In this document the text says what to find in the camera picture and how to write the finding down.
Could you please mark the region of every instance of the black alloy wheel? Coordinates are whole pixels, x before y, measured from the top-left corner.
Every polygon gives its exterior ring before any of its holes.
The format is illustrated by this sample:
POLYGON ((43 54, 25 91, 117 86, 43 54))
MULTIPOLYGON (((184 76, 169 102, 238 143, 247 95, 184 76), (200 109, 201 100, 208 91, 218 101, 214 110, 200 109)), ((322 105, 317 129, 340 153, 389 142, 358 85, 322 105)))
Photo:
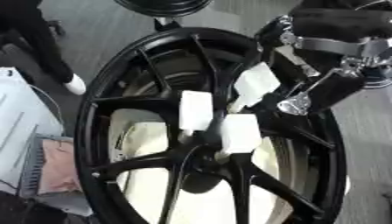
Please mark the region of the black alloy wheel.
MULTIPOLYGON (((193 173, 200 179, 215 177, 230 184, 236 223, 249 223, 250 185, 279 197, 283 203, 276 206, 274 214, 287 205, 292 207, 283 223, 335 221, 347 171, 340 130, 330 110, 287 117, 259 103, 245 111, 257 115, 262 134, 272 139, 280 179, 252 164, 251 154, 231 155, 223 164, 214 160, 214 153, 221 149, 215 125, 235 97, 232 83, 257 63, 247 60, 257 59, 257 55, 253 39, 240 34, 181 28, 129 45, 101 70, 80 106, 75 161, 83 191, 103 224, 148 223, 125 199, 116 178, 122 172, 154 167, 170 173, 160 224, 169 223, 184 179, 193 173), (215 119, 207 132, 197 133, 189 143, 179 143, 179 96, 185 89, 212 92, 215 119), (160 115, 167 125, 168 150, 111 163, 110 115, 118 109, 143 109, 160 115)), ((282 81, 296 71, 284 57, 276 57, 272 69, 282 81)))

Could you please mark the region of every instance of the person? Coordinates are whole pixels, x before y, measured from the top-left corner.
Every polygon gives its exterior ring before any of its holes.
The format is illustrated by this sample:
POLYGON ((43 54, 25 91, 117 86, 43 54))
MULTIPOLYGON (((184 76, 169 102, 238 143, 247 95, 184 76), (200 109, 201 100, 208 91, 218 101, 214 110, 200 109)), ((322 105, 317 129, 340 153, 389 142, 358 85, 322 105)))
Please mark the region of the person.
POLYGON ((41 0, 0 0, 0 31, 14 29, 34 50, 38 63, 76 95, 86 92, 84 81, 61 58, 54 36, 38 8, 41 0))

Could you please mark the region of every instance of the white foam block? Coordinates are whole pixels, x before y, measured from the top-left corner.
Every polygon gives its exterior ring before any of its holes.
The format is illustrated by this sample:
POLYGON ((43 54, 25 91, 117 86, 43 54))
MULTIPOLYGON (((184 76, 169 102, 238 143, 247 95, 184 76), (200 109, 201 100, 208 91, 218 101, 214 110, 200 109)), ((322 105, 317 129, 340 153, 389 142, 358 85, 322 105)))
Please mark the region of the white foam block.
POLYGON ((275 91, 279 86, 279 80, 265 62, 244 71, 234 84, 240 96, 238 101, 248 107, 257 104, 264 95, 275 91))
POLYGON ((183 91, 179 106, 181 130, 206 130, 214 118, 213 97, 208 92, 183 91))
POLYGON ((262 143, 255 115, 227 115, 221 126, 224 154, 249 153, 262 143))

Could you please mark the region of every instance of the wheel spoke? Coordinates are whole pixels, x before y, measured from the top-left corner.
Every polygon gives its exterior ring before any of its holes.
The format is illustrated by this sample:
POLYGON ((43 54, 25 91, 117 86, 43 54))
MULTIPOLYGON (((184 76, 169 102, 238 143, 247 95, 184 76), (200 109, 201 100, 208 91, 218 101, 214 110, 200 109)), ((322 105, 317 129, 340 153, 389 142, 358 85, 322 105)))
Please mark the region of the wheel spoke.
POLYGON ((147 70, 152 75, 152 78, 157 84, 157 89, 159 90, 159 93, 161 94, 169 93, 172 90, 172 88, 170 87, 169 83, 166 81, 165 77, 155 67, 154 63, 152 62, 152 59, 142 49, 139 49, 138 53, 140 57, 145 61, 147 65, 147 70))
POLYGON ((246 163, 249 161, 249 155, 238 154, 230 159, 227 164, 230 172, 230 185, 232 186, 235 215, 238 224, 249 223, 249 189, 250 177, 246 172, 246 163))
POLYGON ((327 149, 329 151, 335 148, 334 143, 330 143, 325 139, 311 133, 309 130, 301 128, 297 125, 297 122, 294 119, 279 117, 272 111, 257 110, 259 110, 259 108, 254 108, 260 130, 266 135, 286 137, 293 140, 299 140, 307 144, 315 144, 320 146, 322 149, 327 149))
POLYGON ((192 42, 194 45, 192 49, 195 51, 196 55, 198 56, 201 63, 203 64, 203 67, 205 68, 205 71, 203 71, 203 73, 205 73, 208 78, 208 83, 210 87, 210 89, 208 90, 214 93, 218 85, 218 77, 217 77, 218 69, 214 64, 214 61, 207 54, 204 46, 199 42, 197 36, 192 35, 192 42))
POLYGON ((131 159, 105 164, 91 169, 94 176, 102 180, 114 180, 122 172, 136 169, 166 167, 170 163, 169 152, 159 152, 143 157, 134 157, 131 159))
POLYGON ((276 196, 279 196, 283 200, 289 202, 296 214, 307 214, 307 215, 321 215, 323 210, 318 206, 304 198, 302 195, 294 192, 287 185, 273 178, 265 171, 260 170, 254 164, 251 164, 249 170, 252 172, 252 184, 259 186, 276 196))
POLYGON ((169 184, 164 198, 164 206, 158 224, 167 224, 170 222, 174 206, 176 205, 179 191, 184 181, 184 166, 174 165, 170 172, 169 184))
POLYGON ((109 98, 96 98, 94 103, 100 111, 113 112, 117 109, 144 109, 154 112, 169 124, 177 124, 179 113, 179 102, 175 95, 170 98, 153 96, 120 96, 109 98))

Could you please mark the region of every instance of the bolt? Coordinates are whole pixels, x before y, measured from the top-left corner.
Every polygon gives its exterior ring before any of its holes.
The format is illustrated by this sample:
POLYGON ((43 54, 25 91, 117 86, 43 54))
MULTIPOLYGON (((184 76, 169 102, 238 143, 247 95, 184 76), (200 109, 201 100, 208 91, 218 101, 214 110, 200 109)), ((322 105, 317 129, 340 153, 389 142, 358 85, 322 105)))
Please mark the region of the bolt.
POLYGON ((101 176, 101 174, 99 172, 93 172, 92 175, 93 175, 93 177, 95 177, 97 179, 101 176))

